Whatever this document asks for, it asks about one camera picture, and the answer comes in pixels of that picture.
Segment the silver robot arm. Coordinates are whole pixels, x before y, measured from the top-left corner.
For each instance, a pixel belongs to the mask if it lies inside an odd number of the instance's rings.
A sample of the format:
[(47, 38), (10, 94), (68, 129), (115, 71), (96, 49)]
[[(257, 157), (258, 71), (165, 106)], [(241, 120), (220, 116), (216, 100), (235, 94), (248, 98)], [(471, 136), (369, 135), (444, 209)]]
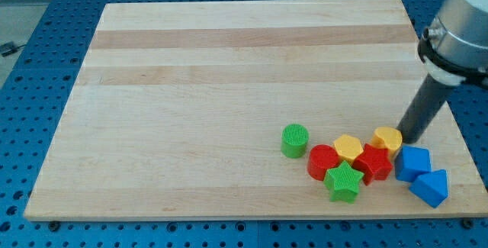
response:
[(422, 33), (418, 54), (429, 76), (447, 86), (487, 87), (487, 0), (444, 0)]

